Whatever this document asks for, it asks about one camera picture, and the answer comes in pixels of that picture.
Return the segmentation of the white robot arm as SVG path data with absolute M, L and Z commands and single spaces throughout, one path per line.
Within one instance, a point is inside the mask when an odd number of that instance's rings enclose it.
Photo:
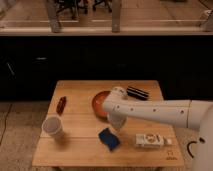
M 134 101 L 123 87 L 113 87 L 102 107 L 110 124 L 120 130 L 128 117 L 140 118 L 198 131 L 192 171 L 213 171 L 213 101 Z

